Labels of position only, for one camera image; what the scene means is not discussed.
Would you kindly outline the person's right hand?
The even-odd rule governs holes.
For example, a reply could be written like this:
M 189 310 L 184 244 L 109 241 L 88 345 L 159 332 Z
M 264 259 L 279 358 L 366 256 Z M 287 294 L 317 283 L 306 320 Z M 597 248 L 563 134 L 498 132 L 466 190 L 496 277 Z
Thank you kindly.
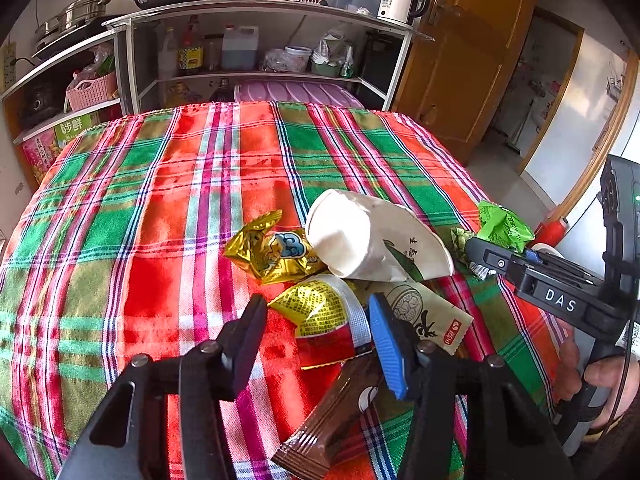
M 577 370 L 579 350 L 574 338 L 568 336 L 560 347 L 560 362 L 556 368 L 553 397 L 555 401 L 569 401 L 582 388 L 582 379 L 595 387 L 610 388 L 608 400 L 602 408 L 601 414 L 593 421 L 590 429 L 601 431 L 612 414 L 616 394 L 622 381 L 625 358 L 623 356 L 610 356 L 609 358 L 588 365 L 584 376 L 580 376 Z M 629 362 L 625 385 L 620 403 L 617 405 L 614 418 L 623 416 L 639 389 L 639 364 L 634 359 Z

